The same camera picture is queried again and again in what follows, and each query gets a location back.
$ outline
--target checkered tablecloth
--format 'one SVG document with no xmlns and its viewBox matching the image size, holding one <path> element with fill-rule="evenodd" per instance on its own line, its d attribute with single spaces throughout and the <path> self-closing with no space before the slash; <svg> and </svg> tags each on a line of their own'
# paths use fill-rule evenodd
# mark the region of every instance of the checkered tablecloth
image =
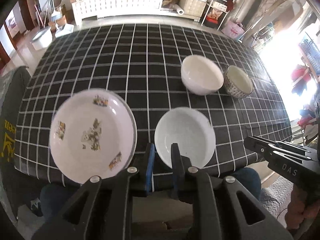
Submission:
<svg viewBox="0 0 320 240">
<path fill-rule="evenodd" d="M 214 61 L 222 71 L 236 65 L 254 83 L 241 100 L 224 89 L 207 96 L 186 90 L 180 77 L 191 54 Z M 290 140 L 291 128 L 279 92 L 252 49 L 223 36 L 169 25 L 124 24 L 91 28 L 56 39 L 41 59 L 25 92 L 17 122 L 15 166 L 20 171 L 64 185 L 71 181 L 55 165 L 49 148 L 54 114 L 74 93 L 104 88 L 119 94 L 134 114 L 143 157 L 155 128 L 170 109 L 186 106 L 203 113 L 216 134 L 216 151 L 205 169 L 211 175 L 234 171 L 260 160 L 244 149 L 243 139 L 257 135 Z M 153 189 L 172 183 L 171 170 L 156 155 Z"/>
</svg>

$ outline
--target paper roll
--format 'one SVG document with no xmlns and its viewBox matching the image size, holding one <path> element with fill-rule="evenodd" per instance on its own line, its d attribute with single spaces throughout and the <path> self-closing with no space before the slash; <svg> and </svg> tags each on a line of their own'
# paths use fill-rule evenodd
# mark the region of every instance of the paper roll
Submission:
<svg viewBox="0 0 320 240">
<path fill-rule="evenodd" d="M 172 7 L 177 11 L 179 15 L 184 14 L 184 10 L 182 10 L 182 8 L 178 4 L 174 4 Z"/>
</svg>

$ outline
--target screw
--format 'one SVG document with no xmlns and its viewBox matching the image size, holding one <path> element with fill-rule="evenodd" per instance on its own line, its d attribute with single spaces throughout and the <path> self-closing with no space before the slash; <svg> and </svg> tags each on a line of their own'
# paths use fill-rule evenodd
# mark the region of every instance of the screw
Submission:
<svg viewBox="0 0 320 240">
<path fill-rule="evenodd" d="M 138 171 L 138 169 L 136 167 L 129 167 L 127 169 L 127 172 L 129 172 L 129 173 L 136 173 L 137 171 Z"/>
<path fill-rule="evenodd" d="M 228 183 L 234 183 L 236 181 L 235 177 L 232 177 L 232 176 L 226 176 L 225 180 Z"/>
<path fill-rule="evenodd" d="M 191 167 L 188 168 L 188 171 L 189 171 L 190 173 L 197 173 L 197 172 L 198 172 L 198 168 L 191 166 Z"/>
<path fill-rule="evenodd" d="M 92 176 L 90 178 L 90 182 L 92 182 L 92 183 L 97 183 L 97 182 L 99 182 L 99 180 L 100 180 L 100 178 L 98 176 Z"/>
</svg>

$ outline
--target person's leg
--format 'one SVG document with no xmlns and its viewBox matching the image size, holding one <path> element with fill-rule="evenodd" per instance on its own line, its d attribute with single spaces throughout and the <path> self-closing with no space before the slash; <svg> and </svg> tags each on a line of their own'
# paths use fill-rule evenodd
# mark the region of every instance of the person's leg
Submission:
<svg viewBox="0 0 320 240">
<path fill-rule="evenodd" d="M 261 180 L 252 168 L 242 168 L 230 174 L 235 177 L 256 199 L 260 200 Z"/>
<path fill-rule="evenodd" d="M 40 202 L 45 220 L 54 217 L 75 192 L 75 189 L 65 188 L 56 184 L 44 186 L 40 193 Z"/>
</svg>

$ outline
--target bowl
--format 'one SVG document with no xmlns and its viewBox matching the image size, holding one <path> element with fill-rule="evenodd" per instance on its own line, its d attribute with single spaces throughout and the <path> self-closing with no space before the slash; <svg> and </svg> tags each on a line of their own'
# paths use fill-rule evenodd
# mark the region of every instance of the bowl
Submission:
<svg viewBox="0 0 320 240">
<path fill-rule="evenodd" d="M 247 73 L 236 66 L 229 66 L 223 74 L 223 86 L 227 93 L 235 98 L 245 98 L 253 91 L 252 80 Z"/>
<path fill-rule="evenodd" d="M 60 171 L 77 183 L 97 175 L 115 176 L 126 168 L 137 144 L 137 127 L 124 100 L 106 90 L 74 94 L 57 111 L 49 135 Z"/>
<path fill-rule="evenodd" d="M 191 108 L 178 107 L 162 116 L 155 131 L 158 155 L 170 168 L 172 143 L 178 144 L 180 154 L 189 157 L 193 166 L 203 168 L 213 156 L 216 136 L 205 115 Z"/>
<path fill-rule="evenodd" d="M 216 92 L 223 85 L 220 68 L 211 60 L 199 55 L 191 55 L 183 60 L 181 79 L 187 89 L 199 96 Z"/>
</svg>

